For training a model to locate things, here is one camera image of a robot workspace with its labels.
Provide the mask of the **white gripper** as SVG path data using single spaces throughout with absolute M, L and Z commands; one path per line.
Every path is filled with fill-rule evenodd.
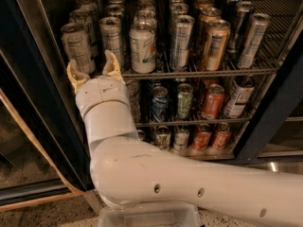
M 105 50 L 105 57 L 103 77 L 94 79 L 81 72 L 74 59 L 67 64 L 66 73 L 74 92 L 77 93 L 76 104 L 82 117 L 85 117 L 93 107 L 105 102 L 117 101 L 130 105 L 128 89 L 116 55 L 110 50 Z

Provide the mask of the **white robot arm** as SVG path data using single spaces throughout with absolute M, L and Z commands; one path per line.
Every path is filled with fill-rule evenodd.
M 90 175 L 111 207 L 182 201 L 266 227 L 303 227 L 303 176 L 200 162 L 139 140 L 116 55 L 101 76 L 75 60 L 67 76 L 76 93 L 91 156 Z

